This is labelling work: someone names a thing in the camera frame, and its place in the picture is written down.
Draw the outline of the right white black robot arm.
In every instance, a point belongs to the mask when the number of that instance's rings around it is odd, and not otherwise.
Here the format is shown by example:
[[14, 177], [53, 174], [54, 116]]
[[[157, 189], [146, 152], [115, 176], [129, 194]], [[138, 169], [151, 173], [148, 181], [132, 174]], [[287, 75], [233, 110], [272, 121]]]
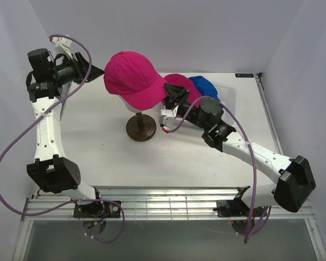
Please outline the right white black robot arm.
[[215, 98], [202, 96], [190, 103], [188, 89], [169, 83], [164, 88], [167, 96], [159, 120], [164, 132], [176, 131], [173, 123], [179, 117], [181, 122], [187, 121], [202, 129], [202, 139], [209, 147], [255, 165], [256, 170], [272, 181], [271, 185], [254, 185], [256, 192], [251, 192], [249, 186], [238, 188], [232, 200], [217, 202], [218, 216], [247, 216], [253, 210], [260, 215], [266, 206], [280, 206], [292, 213], [300, 210], [316, 188], [306, 158], [290, 158], [249, 142], [241, 127], [234, 128], [223, 121], [226, 107]]

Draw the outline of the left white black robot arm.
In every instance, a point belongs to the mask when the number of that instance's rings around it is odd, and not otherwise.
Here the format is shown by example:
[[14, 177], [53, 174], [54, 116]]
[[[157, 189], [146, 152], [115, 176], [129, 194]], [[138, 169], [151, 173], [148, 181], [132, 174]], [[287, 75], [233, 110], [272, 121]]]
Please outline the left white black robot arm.
[[36, 125], [34, 162], [27, 165], [29, 177], [43, 192], [64, 193], [75, 200], [77, 209], [86, 215], [99, 217], [104, 212], [99, 191], [81, 179], [76, 163], [67, 159], [61, 136], [61, 113], [64, 85], [91, 82], [103, 71], [77, 52], [71, 56], [59, 53], [55, 58], [45, 48], [28, 52], [32, 67], [26, 77], [26, 87], [32, 103]]

